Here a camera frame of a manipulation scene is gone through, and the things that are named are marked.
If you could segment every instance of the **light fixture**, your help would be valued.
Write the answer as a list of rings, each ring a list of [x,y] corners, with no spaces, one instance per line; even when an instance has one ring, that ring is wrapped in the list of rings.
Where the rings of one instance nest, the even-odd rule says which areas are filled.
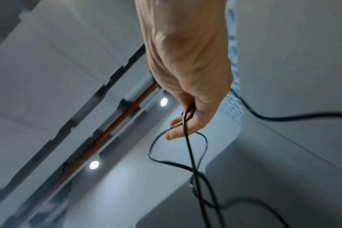
[[[99,164],[100,164],[99,161],[93,161],[90,163],[89,168],[90,169],[97,169]]]
[[[166,98],[166,97],[162,98],[162,100],[161,100],[161,102],[160,102],[160,105],[161,105],[162,107],[164,107],[164,106],[167,105],[167,98]]]
[[[92,156],[91,163],[89,164],[90,169],[97,169],[100,164],[100,156],[98,154],[95,154]]]

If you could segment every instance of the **recessed ceiling light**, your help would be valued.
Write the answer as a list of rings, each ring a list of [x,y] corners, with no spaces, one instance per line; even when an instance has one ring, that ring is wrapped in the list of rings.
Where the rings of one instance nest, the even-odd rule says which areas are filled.
[[[93,161],[90,163],[89,168],[90,169],[97,169],[99,164],[100,164],[99,161]]]
[[[166,97],[164,97],[164,98],[161,100],[160,105],[161,105],[162,107],[164,107],[164,106],[167,105],[167,98],[166,98]]]

